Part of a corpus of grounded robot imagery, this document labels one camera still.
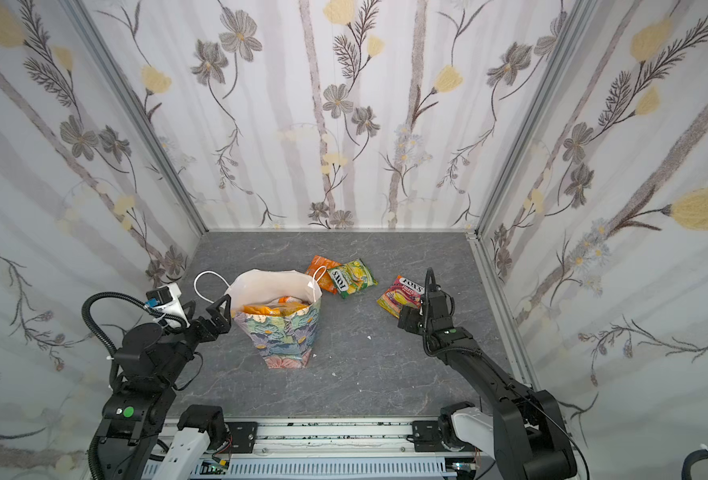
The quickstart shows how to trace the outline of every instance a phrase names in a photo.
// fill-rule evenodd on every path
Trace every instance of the wall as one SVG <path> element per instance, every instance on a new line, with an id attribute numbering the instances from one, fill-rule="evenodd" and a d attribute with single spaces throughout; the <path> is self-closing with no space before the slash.
<path id="1" fill-rule="evenodd" d="M 0 478 L 81 477 L 110 394 L 81 304 L 180 277 L 198 241 L 121 112 L 57 3 L 0 1 Z M 115 342 L 140 320 L 94 316 Z"/>
<path id="2" fill-rule="evenodd" d="M 483 242 L 592 478 L 677 478 L 708 445 L 708 1 L 598 4 Z"/>
<path id="3" fill-rule="evenodd" d="M 208 226 L 470 229 L 572 2 L 85 0 Z"/>

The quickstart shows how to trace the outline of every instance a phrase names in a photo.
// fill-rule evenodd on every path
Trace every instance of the white cable tie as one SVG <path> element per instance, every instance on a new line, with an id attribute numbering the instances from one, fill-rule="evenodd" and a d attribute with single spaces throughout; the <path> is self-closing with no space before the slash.
<path id="1" fill-rule="evenodd" d="M 708 447 L 705 446 L 704 443 L 700 444 L 700 448 L 701 448 L 701 450 L 705 450 L 706 452 L 708 452 Z"/>
<path id="2" fill-rule="evenodd" d="M 204 300 L 205 302 L 212 303 L 213 301 L 210 300 L 209 298 L 207 298 L 202 293 L 199 293 L 199 291 L 196 289 L 196 281 L 199 280 L 199 278 L 204 274 L 213 274 L 213 275 L 217 276 L 218 278 L 223 280 L 223 282 L 225 283 L 225 286 L 227 288 L 231 288 L 231 284 L 229 282 L 225 281 L 225 278 L 223 278 L 220 274 L 213 272 L 212 270 L 205 270 L 204 272 L 199 273 L 199 275 L 197 275 L 196 278 L 194 278 L 194 292 L 196 292 L 196 295 L 199 296 L 199 298 Z"/>

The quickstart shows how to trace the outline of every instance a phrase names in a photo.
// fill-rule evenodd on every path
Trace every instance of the gray tabletop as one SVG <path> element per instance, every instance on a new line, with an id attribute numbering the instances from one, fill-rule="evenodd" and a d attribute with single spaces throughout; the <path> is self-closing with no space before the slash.
<path id="1" fill-rule="evenodd" d="M 226 416 L 412 416 L 437 415 L 462 400 L 478 403 L 467 382 L 423 353 L 421 339 L 397 328 L 378 297 L 397 275 L 422 284 L 426 268 L 455 298 L 456 326 L 464 326 L 503 369 L 511 370 L 471 247 L 461 233 L 209 233 L 179 282 L 182 301 L 197 299 L 193 278 L 214 270 L 231 281 L 252 270 L 305 271 L 314 255 L 344 263 L 362 258 L 379 282 L 342 299 L 323 292 L 319 329 L 309 365 L 270 370 L 237 326 L 198 351 L 204 366 L 178 397 L 170 415 L 193 403 L 220 405 Z M 224 284 L 203 276 L 199 291 L 211 299 Z M 178 384 L 191 378 L 190 362 Z"/>

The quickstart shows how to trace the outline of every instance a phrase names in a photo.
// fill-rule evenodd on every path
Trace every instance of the snack packet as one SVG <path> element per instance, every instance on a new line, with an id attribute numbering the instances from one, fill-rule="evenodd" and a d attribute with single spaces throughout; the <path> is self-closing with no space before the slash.
<path id="1" fill-rule="evenodd" d="M 270 303 L 250 303 L 249 305 L 244 305 L 242 311 L 253 315 L 288 316 L 298 310 L 305 309 L 307 306 L 309 306 L 309 303 L 299 298 L 283 296 Z"/>
<path id="2" fill-rule="evenodd" d="M 324 258 L 323 256 L 316 255 L 311 261 L 311 266 L 306 269 L 306 275 L 314 276 L 314 273 L 316 273 L 318 268 L 320 268 L 321 266 L 324 266 L 327 268 L 327 270 L 329 270 L 333 266 L 340 266 L 340 263 L 336 262 L 335 260 L 330 260 L 329 258 Z M 332 283 L 332 278 L 330 278 L 330 274 L 327 272 L 325 272 L 319 279 L 319 288 L 321 288 L 322 290 L 327 290 L 330 293 L 338 292 L 338 290 L 335 288 L 335 284 Z"/>
<path id="3" fill-rule="evenodd" d="M 370 269 L 359 258 L 347 264 L 334 266 L 327 272 L 343 298 L 368 286 L 378 285 L 378 281 L 372 277 Z"/>
<path id="4" fill-rule="evenodd" d="M 389 286 L 388 290 L 378 299 L 378 305 L 399 318 L 399 310 L 405 305 L 421 308 L 421 295 L 424 291 L 424 288 L 417 283 L 402 275 L 397 275 L 394 284 Z"/>

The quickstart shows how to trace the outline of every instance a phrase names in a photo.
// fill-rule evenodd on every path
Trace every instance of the gift bag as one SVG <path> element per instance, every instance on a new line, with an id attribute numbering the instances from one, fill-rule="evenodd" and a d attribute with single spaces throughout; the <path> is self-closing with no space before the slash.
<path id="1" fill-rule="evenodd" d="M 314 277 L 294 270 L 265 272 L 251 270 L 236 277 L 226 291 L 231 295 L 234 323 L 241 328 L 270 369 L 300 369 L 306 366 L 314 343 L 321 290 Z M 294 296 L 309 303 L 288 316 L 244 313 L 242 306 L 267 303 L 282 296 Z"/>

